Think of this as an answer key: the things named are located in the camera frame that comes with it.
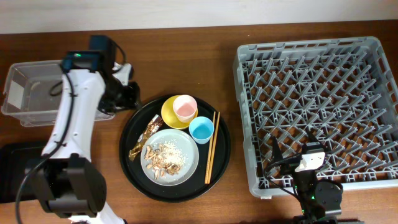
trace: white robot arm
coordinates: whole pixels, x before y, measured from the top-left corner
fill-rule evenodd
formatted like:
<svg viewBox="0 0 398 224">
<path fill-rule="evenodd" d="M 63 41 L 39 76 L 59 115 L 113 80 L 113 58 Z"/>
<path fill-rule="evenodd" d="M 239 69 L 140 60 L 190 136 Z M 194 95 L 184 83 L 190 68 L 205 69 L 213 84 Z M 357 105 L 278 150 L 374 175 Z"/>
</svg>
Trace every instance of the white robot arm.
<svg viewBox="0 0 398 224">
<path fill-rule="evenodd" d="M 90 49 L 69 52 L 62 61 L 62 99 L 44 159 L 31 162 L 24 184 L 32 189 L 46 212 L 90 224 L 123 224 L 106 201 L 104 177 L 91 164 L 90 144 L 95 113 L 136 109 L 141 106 L 139 87 L 129 83 L 131 65 L 114 72 L 117 44 L 102 35 L 92 36 Z"/>
</svg>

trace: plastic dish rack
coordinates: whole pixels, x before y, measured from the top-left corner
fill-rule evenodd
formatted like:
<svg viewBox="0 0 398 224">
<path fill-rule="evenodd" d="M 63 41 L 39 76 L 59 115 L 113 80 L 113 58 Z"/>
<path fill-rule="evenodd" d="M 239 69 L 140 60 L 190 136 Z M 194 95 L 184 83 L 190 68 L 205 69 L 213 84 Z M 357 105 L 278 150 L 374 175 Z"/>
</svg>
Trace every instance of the plastic dish rack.
<svg viewBox="0 0 398 224">
<path fill-rule="evenodd" d="M 233 72 L 255 197 L 286 194 L 262 171 L 271 135 L 287 157 L 308 142 L 307 126 L 332 149 L 319 179 L 345 190 L 398 186 L 398 89 L 377 38 L 242 45 Z M 292 191 L 291 176 L 267 175 Z"/>
</svg>

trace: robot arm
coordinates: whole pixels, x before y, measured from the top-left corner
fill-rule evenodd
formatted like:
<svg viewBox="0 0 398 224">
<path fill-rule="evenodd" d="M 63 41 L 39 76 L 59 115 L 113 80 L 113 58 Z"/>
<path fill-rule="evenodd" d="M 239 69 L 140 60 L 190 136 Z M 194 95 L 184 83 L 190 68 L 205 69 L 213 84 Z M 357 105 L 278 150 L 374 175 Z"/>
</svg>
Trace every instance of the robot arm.
<svg viewBox="0 0 398 224">
<path fill-rule="evenodd" d="M 131 66 L 125 64 L 116 73 L 113 70 L 117 47 L 106 36 L 95 35 L 89 50 L 69 52 L 60 65 L 64 72 L 62 99 L 42 151 L 47 157 L 45 162 L 32 161 L 26 169 L 32 173 L 30 184 L 42 208 L 60 218 L 91 224 L 125 223 L 106 203 L 105 179 L 91 164 L 90 156 L 97 108 L 109 114 L 141 106 L 139 87 L 128 84 Z"/>
<path fill-rule="evenodd" d="M 343 186 L 332 180 L 318 180 L 317 169 L 321 168 L 330 150 L 308 128 L 305 131 L 309 143 L 303 145 L 300 154 L 287 158 L 282 157 L 277 138 L 272 137 L 272 160 L 264 169 L 264 175 L 273 183 L 268 173 L 272 168 L 280 167 L 281 175 L 292 176 L 293 193 L 287 193 L 300 202 L 303 211 L 302 216 L 294 217 L 294 223 L 337 224 L 336 215 L 341 214 Z"/>
</svg>

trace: black tray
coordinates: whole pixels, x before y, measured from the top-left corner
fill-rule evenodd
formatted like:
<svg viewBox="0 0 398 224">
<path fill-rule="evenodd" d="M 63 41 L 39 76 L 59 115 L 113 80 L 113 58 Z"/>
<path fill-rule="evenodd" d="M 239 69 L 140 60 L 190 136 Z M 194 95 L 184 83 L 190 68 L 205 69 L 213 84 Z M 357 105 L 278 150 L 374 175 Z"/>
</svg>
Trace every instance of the black tray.
<svg viewBox="0 0 398 224">
<path fill-rule="evenodd" d="M 221 178 L 229 162 L 229 156 L 231 154 L 231 139 L 229 138 L 228 128 L 224 120 L 220 118 L 210 184 L 205 184 L 209 143 L 203 145 L 197 144 L 199 149 L 199 163 L 196 171 L 188 180 L 171 187 L 153 183 L 153 181 L 148 179 L 142 170 L 140 161 L 141 155 L 137 155 L 135 160 L 131 162 L 128 158 L 128 154 L 130 149 L 132 149 L 136 144 L 138 137 L 146 129 L 149 121 L 156 114 L 160 115 L 163 103 L 171 96 L 172 95 L 164 96 L 146 104 L 131 117 L 126 124 L 120 139 L 119 156 L 124 174 L 133 186 L 135 186 L 136 189 L 144 195 L 164 202 L 183 202 L 204 194 Z M 198 116 L 206 116 L 212 120 L 215 109 L 203 100 L 198 98 L 195 99 L 198 103 Z M 159 130 L 167 128 L 170 127 L 164 123 Z M 188 128 L 182 131 L 189 134 Z"/>
<path fill-rule="evenodd" d="M 47 142 L 26 142 L 9 144 L 0 149 L 0 203 L 15 202 L 19 185 L 25 176 L 28 160 L 38 159 Z M 27 184 L 21 200 L 36 199 Z"/>
</svg>

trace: food wrapper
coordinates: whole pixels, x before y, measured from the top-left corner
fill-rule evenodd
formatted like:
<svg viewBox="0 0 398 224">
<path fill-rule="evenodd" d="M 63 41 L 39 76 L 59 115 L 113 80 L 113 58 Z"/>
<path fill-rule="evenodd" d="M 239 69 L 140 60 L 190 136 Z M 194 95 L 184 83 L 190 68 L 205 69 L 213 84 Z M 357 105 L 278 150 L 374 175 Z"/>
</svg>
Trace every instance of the food wrapper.
<svg viewBox="0 0 398 224">
<path fill-rule="evenodd" d="M 129 159 L 131 161 L 133 161 L 136 156 L 142 151 L 142 147 L 144 147 L 144 144 L 149 139 L 149 137 L 155 134 L 162 125 L 163 119 L 159 115 L 155 115 L 154 118 L 152 118 L 152 120 L 149 122 L 146 130 L 139 136 L 134 148 L 129 151 Z"/>
</svg>

